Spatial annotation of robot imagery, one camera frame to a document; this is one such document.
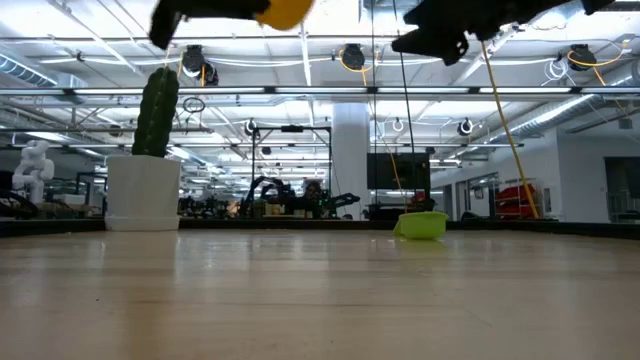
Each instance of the green bowl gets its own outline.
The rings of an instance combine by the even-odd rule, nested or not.
[[[393,233],[409,240],[434,240],[444,235],[447,219],[447,214],[435,211],[400,215]]]

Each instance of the column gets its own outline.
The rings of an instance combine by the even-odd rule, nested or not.
[[[367,152],[369,151],[369,109],[366,103],[333,105],[333,174],[332,193],[352,193],[360,204],[338,209],[338,216],[351,214],[361,219],[370,203],[367,189]]]

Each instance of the wooden table surface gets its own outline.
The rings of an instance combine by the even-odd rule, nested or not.
[[[639,359],[640,242],[515,232],[0,240],[0,359]]]

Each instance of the white planter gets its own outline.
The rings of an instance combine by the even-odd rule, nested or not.
[[[107,217],[110,231],[167,231],[180,225],[180,163],[153,156],[112,156]]]

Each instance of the ceiling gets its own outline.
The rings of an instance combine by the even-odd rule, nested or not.
[[[60,78],[60,74],[72,74],[89,88],[142,87],[148,75],[162,66],[166,59],[170,62],[169,66],[177,70],[180,56],[190,44],[204,47],[205,56],[215,65],[220,75],[221,87],[363,86],[365,83],[367,86],[402,86],[403,68],[408,86],[490,86],[486,66],[482,61],[476,61],[481,48],[474,37],[469,37],[469,52],[456,65],[446,67],[437,59],[407,55],[403,59],[405,66],[400,66],[400,56],[391,50],[390,42],[397,31],[404,33],[411,27],[404,24],[398,26],[393,14],[382,10],[375,13],[372,26],[369,12],[363,12],[360,19],[358,0],[317,0],[304,22],[304,29],[296,28],[288,32],[260,27],[253,21],[192,19],[180,24],[168,53],[155,48],[146,38],[149,19],[155,6],[154,0],[67,1],[66,6],[71,9],[71,15],[76,21],[57,10],[51,2],[52,0],[2,2],[0,53],[11,54],[45,75]],[[499,35],[490,42],[489,45],[494,50],[491,61],[499,86],[564,86],[568,82],[568,76],[578,84],[592,82],[595,79],[592,71],[569,70],[557,81],[549,77],[548,69],[553,59],[559,53],[566,55],[572,44],[588,44],[598,61],[606,61],[616,58],[621,52],[622,40],[628,40],[620,60],[601,68],[605,74],[635,58],[640,52],[640,39],[633,35],[640,28],[640,17],[636,13],[603,12],[589,17],[577,15],[568,22],[553,17],[542,20],[522,27],[515,34],[507,33],[504,39]],[[367,72],[364,79],[361,73],[346,71],[340,63],[338,55],[345,43],[361,44],[369,64],[373,53],[376,53],[375,70]],[[187,77],[184,72],[181,73],[180,82],[183,87],[199,86],[198,81]],[[29,84],[0,74],[0,86],[15,88],[28,87]],[[228,96],[209,99],[213,98],[219,102],[233,100],[233,97]],[[55,102],[55,99],[11,100],[29,104],[34,111],[44,112],[47,116],[60,120],[55,126],[71,124],[73,111],[70,107],[60,105],[58,108],[38,108],[38,101],[44,104]],[[210,133],[174,133],[172,141],[244,142],[247,138],[243,138],[243,129],[249,119],[260,126],[330,126],[333,104],[339,100],[331,97],[305,97],[269,103],[269,99],[264,96],[245,96],[243,101],[248,105],[235,106],[231,103],[211,106],[201,116],[189,119],[193,126],[198,124],[197,126],[215,131],[215,137]],[[503,105],[507,117],[511,118],[541,103],[532,99],[513,98]],[[107,128],[120,124],[127,128],[133,126],[132,119],[138,114],[135,106],[101,108],[93,112],[94,109],[79,107],[75,110],[75,116],[86,117],[83,123],[86,127]],[[189,114],[183,113],[181,108],[178,110],[178,113],[182,113],[180,125],[183,125]],[[406,131],[394,130],[394,123],[400,121],[406,125],[408,118],[406,104],[401,98],[379,99],[376,102],[376,112],[375,118],[380,123],[385,140],[389,143],[408,141],[409,134]],[[415,123],[416,141],[422,142],[461,142],[456,127],[464,118],[486,125],[478,131],[491,131],[500,123],[495,103],[486,97],[464,101],[447,98],[439,102],[412,99],[410,112]],[[38,126],[52,126],[51,120],[48,123],[37,119],[35,121]],[[15,126],[15,123],[6,121],[2,124],[5,127]],[[25,124],[35,126],[34,122]],[[87,141],[96,143],[131,141],[131,134],[118,138],[105,133],[82,136]],[[311,143],[314,140],[318,143],[320,141],[312,133],[295,136],[274,133],[270,137],[270,141],[282,143]],[[101,155],[116,152],[94,150]],[[228,165],[231,169],[243,164],[239,155],[231,150],[203,148],[190,151],[194,156],[216,166]],[[326,148],[318,146],[297,149],[295,152],[293,149],[276,149],[270,157],[284,159],[326,156]],[[101,160],[99,156],[94,157],[97,161]],[[294,171],[295,167],[285,170]]]

